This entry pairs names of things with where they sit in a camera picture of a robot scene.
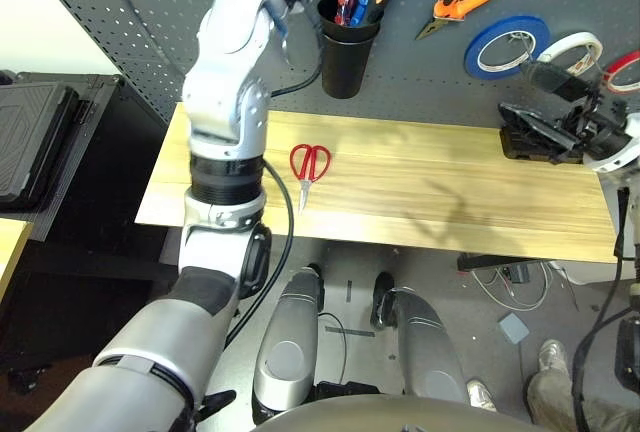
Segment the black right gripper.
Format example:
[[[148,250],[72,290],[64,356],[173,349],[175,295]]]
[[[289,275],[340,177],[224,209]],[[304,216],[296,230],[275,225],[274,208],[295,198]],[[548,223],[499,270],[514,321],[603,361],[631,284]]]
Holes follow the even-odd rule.
[[[534,87],[567,102],[594,97],[598,89],[590,82],[571,74],[551,62],[523,62],[520,71]],[[632,140],[625,131],[629,107],[614,99],[587,101],[573,108],[557,121],[561,127],[545,120],[539,113],[521,106],[499,103],[498,111],[505,125],[522,139],[540,146],[555,148],[555,157],[611,157]]]

